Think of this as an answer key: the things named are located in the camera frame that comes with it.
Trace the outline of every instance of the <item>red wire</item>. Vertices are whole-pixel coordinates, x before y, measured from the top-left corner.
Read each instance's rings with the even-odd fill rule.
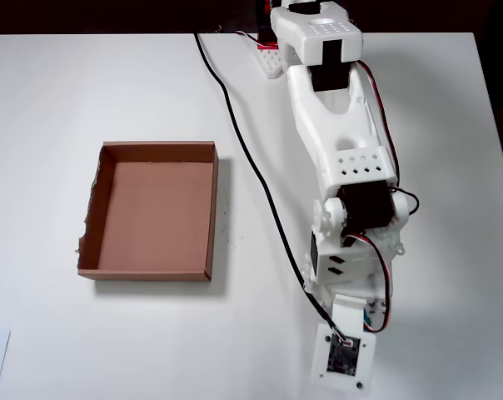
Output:
[[[259,50],[278,50],[279,47],[274,44],[257,44]]]
[[[383,324],[379,329],[374,329],[370,325],[368,325],[366,322],[364,322],[364,327],[368,332],[371,333],[379,333],[383,331],[386,326],[388,325],[388,322],[390,320],[390,315],[391,315],[391,295],[390,295],[390,285],[391,285],[391,273],[389,271],[388,266],[386,265],[385,259],[383,258],[381,252],[375,245],[375,243],[370,240],[369,237],[362,235],[360,233],[353,233],[352,236],[355,236],[356,238],[359,238],[365,243],[370,244],[374,250],[376,250],[377,257],[379,258],[379,261],[381,263],[381,266],[383,267],[383,274],[385,275],[385,301],[386,301],[386,310],[385,310],[385,318],[383,319]]]
[[[385,129],[386,139],[388,140],[388,143],[391,146],[391,153],[392,157],[394,158],[394,169],[396,170],[396,176],[398,178],[396,186],[400,186],[400,163],[398,162],[398,156],[396,154],[396,148],[394,147],[394,142],[392,142],[391,131],[389,131],[388,129],[388,123],[386,121],[386,115],[385,115],[385,108],[383,107],[383,102],[381,101],[379,90],[377,90],[377,84],[374,78],[374,74],[371,73],[370,67],[368,67],[364,61],[358,60],[357,62],[366,71],[368,79],[370,80],[370,84],[374,89],[374,93],[376,94],[377,105],[379,106],[379,111],[381,113],[381,120],[383,121],[383,128]]]

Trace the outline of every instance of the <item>robotic arm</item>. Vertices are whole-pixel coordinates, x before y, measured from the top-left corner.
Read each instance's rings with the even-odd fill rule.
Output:
[[[396,190],[392,143],[378,134],[362,84],[361,76],[371,77],[359,61],[361,31],[334,2],[284,6],[271,10],[271,28],[321,196],[314,204],[311,256],[303,275],[306,290],[331,309],[341,332],[320,324],[311,374],[319,383],[366,394],[374,333],[388,322],[391,261],[404,253],[400,230],[409,208],[405,194]]]

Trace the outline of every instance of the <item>white table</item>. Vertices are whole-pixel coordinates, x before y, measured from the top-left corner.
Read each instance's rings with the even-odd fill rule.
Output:
[[[242,37],[202,40],[301,262],[318,191],[286,82]],[[503,398],[503,157],[474,38],[369,34],[363,59],[421,199],[371,398]],[[102,142],[174,139],[217,144],[213,281],[79,278]],[[343,398],[309,382],[319,321],[192,35],[0,37],[0,400]]]

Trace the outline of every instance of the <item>open cardboard tray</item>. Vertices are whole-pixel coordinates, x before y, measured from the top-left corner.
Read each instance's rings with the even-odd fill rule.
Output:
[[[217,170],[214,142],[105,142],[78,274],[210,280]]]

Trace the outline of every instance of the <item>wire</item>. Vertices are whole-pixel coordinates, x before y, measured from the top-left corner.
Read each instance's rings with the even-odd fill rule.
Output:
[[[244,142],[244,139],[242,138],[241,131],[238,127],[237,120],[235,119],[235,114],[233,113],[233,107],[231,100],[229,98],[229,93],[227,92],[226,85],[224,85],[224,82],[216,75],[216,73],[212,70],[211,65],[209,65],[209,62],[207,61],[206,55],[203,52],[202,48],[202,43],[200,42],[200,38],[198,37],[197,33],[194,33],[194,38],[196,39],[196,44],[198,46],[198,50],[200,51],[200,55],[202,56],[202,60],[205,63],[205,66],[207,67],[207,70],[209,73],[212,75],[212,77],[217,81],[217,83],[220,85],[220,88],[222,88],[222,91],[224,93],[224,98],[226,99],[226,105],[227,105],[227,111],[229,112],[229,116],[232,120],[233,128],[235,129],[235,134],[237,135],[238,141],[241,144],[242,151],[246,155],[246,158],[248,162],[250,163],[251,169],[253,169],[253,172],[256,174],[257,179],[259,179],[259,182],[262,185],[262,188],[266,194],[266,199],[268,200],[268,204],[270,205],[271,213],[272,216],[274,217],[274,221],[276,222],[277,226],[277,231],[279,232],[279,236],[281,237],[281,241],[283,242],[283,246],[285,247],[286,255],[288,256],[289,262],[291,263],[292,270],[296,274],[296,278],[298,282],[300,283],[301,288],[303,289],[303,292],[307,295],[307,298],[311,302],[312,306],[316,309],[316,311],[320,314],[320,316],[327,322],[331,330],[338,336],[339,340],[342,343],[349,344],[351,343],[350,340],[346,338],[342,334],[342,332],[336,327],[336,324],[333,322],[327,311],[318,303],[318,301],[315,299],[315,297],[308,293],[305,290],[305,281],[303,280],[303,276],[301,275],[300,269],[298,268],[296,264],[296,260],[294,258],[294,255],[292,254],[292,250],[289,246],[288,240],[286,239],[286,234],[285,231],[283,230],[283,226],[281,225],[281,220],[279,219],[279,215],[277,214],[276,210],[276,204],[274,203],[274,200],[272,199],[272,196],[270,194],[270,189],[268,188],[268,185],[266,184],[265,178],[261,175],[261,172],[259,171],[259,168],[253,161],[252,155],[248,151],[248,148],[246,146],[246,143]]]
[[[388,321],[391,315],[391,272],[388,266],[386,265],[383,255],[381,254],[375,243],[372,240],[370,240],[368,236],[365,236],[361,233],[353,233],[351,235],[346,235],[346,238],[348,237],[354,238],[355,240],[364,242],[366,244],[370,244],[376,251],[377,258],[379,258],[379,262],[381,264],[381,267],[383,268],[383,275],[385,276],[385,317],[383,318],[383,324],[379,329],[374,329],[368,323],[366,323],[366,321],[364,322],[365,330],[367,330],[368,332],[371,333],[382,332],[388,325]]]
[[[418,211],[418,208],[420,208],[420,199],[414,193],[407,192],[405,189],[402,189],[401,187],[394,187],[391,189],[391,192],[402,192],[407,196],[411,196],[412,198],[415,199],[416,206],[411,211],[409,211],[409,215],[416,213]]]
[[[389,145],[391,146],[392,158],[394,159],[394,169],[396,170],[396,177],[398,178],[396,185],[400,186],[400,162],[398,161],[398,156],[396,154],[396,148],[394,147],[394,142],[392,142],[391,131],[389,131],[388,129],[388,123],[386,122],[385,108],[383,107],[383,102],[381,101],[379,90],[377,90],[377,84],[374,78],[374,74],[371,73],[370,67],[368,67],[364,61],[358,60],[357,63],[361,65],[361,67],[363,67],[364,70],[366,71],[368,79],[370,80],[370,84],[374,89],[374,93],[376,94],[377,105],[379,106],[379,111],[381,113],[381,120],[383,121],[383,128],[385,129],[385,135]]]
[[[259,42],[257,39],[255,39],[252,35],[250,35],[249,33],[246,33],[246,32],[243,32],[243,31],[235,31],[234,33],[236,33],[237,35],[241,35],[245,38],[248,38],[250,39],[251,41],[253,41],[255,44],[258,44],[259,46],[262,46],[262,43]]]
[[[254,42],[260,50],[277,50],[279,47],[277,46],[277,43],[261,43],[257,39],[255,39],[252,35],[249,33],[246,33],[244,31],[234,31],[233,33],[236,33],[237,35],[243,36],[247,39],[250,39],[252,42]]]

